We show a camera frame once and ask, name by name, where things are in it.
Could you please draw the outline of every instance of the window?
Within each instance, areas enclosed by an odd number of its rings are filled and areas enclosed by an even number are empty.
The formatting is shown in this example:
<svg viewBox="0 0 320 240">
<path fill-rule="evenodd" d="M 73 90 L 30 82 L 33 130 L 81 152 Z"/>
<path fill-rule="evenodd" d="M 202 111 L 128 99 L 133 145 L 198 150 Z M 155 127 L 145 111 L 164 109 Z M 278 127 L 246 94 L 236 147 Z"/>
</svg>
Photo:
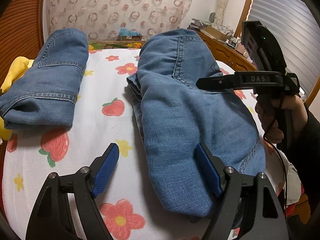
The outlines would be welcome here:
<svg viewBox="0 0 320 240">
<path fill-rule="evenodd" d="M 309 94 L 320 75 L 320 28 L 302 0 L 252 0 L 248 20 L 259 20 L 278 40 L 287 68 Z"/>
</svg>

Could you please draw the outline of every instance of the denim fabric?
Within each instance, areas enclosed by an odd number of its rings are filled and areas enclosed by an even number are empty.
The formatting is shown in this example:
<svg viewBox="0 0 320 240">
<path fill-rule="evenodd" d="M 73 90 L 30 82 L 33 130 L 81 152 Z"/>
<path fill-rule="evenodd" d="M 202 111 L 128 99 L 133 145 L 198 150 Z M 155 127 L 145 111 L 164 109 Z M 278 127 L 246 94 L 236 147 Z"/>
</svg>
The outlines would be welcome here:
<svg viewBox="0 0 320 240">
<path fill-rule="evenodd" d="M 178 29 L 146 42 L 137 73 L 127 78 L 149 176 L 168 211 L 210 217 L 217 208 L 194 160 L 200 142 L 241 173 L 265 170 L 256 124 L 241 99 L 233 90 L 196 87 L 199 78 L 221 75 L 196 32 Z"/>
<path fill-rule="evenodd" d="M 0 97 L 5 128 L 71 126 L 88 57 L 84 33 L 76 29 L 55 31 L 32 67 Z"/>
</svg>

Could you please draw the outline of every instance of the blue gripper pad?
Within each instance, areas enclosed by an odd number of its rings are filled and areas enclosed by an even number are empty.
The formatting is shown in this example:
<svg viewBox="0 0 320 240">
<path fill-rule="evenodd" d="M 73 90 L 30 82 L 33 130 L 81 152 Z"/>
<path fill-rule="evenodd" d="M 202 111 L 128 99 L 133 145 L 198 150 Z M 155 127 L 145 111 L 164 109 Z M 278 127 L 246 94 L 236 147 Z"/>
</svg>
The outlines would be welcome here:
<svg viewBox="0 0 320 240">
<path fill-rule="evenodd" d="M 119 147 L 114 145 L 94 178 L 93 198 L 105 191 L 110 176 L 119 159 Z"/>
<path fill-rule="evenodd" d="M 220 177 L 211 164 L 211 161 L 209 160 L 201 144 L 198 144 L 196 146 L 195 158 L 197 160 L 197 163 L 199 164 L 200 170 L 202 172 L 202 175 L 204 176 L 206 184 L 209 187 L 209 190 L 216 197 L 220 197 L 223 193 L 223 190 L 220 187 Z"/>
</svg>

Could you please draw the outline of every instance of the wooden dresser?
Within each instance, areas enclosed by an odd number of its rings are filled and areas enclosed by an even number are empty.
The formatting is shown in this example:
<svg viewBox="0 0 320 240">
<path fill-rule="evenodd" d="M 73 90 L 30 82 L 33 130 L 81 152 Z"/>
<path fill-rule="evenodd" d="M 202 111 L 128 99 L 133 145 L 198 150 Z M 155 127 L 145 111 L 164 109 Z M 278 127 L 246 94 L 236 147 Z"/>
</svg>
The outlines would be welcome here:
<svg viewBox="0 0 320 240">
<path fill-rule="evenodd" d="M 208 48 L 211 50 L 216 60 L 222 61 L 235 71 L 253 71 L 257 70 L 255 65 L 247 61 L 235 49 L 228 47 L 217 40 L 213 40 L 201 32 L 197 32 Z"/>
</svg>

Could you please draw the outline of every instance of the bed sheet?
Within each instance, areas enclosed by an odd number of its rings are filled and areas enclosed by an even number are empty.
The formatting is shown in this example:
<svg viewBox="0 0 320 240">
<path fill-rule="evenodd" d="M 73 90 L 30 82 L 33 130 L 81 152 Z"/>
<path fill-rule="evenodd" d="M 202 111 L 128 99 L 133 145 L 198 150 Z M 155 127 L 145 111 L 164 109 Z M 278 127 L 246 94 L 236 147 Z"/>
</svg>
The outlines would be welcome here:
<svg viewBox="0 0 320 240">
<path fill-rule="evenodd" d="M 56 144 L 44 145 L 41 141 L 51 138 L 55 129 L 64 128 L 45 127 L 12 134 L 4 160 L 3 201 L 9 224 L 21 239 L 25 239 L 34 202 L 48 174 L 55 171 L 62 176 L 89 166 L 112 142 L 119 146 L 119 161 L 106 191 L 96 203 L 105 223 L 113 228 L 110 232 L 114 239 L 201 238 L 209 220 L 191 223 L 188 216 L 166 212 L 148 178 L 144 148 L 126 82 L 127 76 L 137 70 L 139 52 L 139 49 L 90 51 L 73 127 L 64 130 Z M 226 64 L 218 64 L 224 74 L 233 73 Z M 262 135 L 252 90 L 235 93 L 252 113 Z M 65 144 L 65 150 L 58 151 L 58 144 Z M 279 191 L 283 187 L 282 166 L 273 149 L 267 146 L 265 149 L 266 173 L 275 191 Z M 73 194 L 69 194 L 69 202 L 77 234 L 86 239 Z M 229 239 L 237 233 L 238 230 L 232 230 Z"/>
</svg>

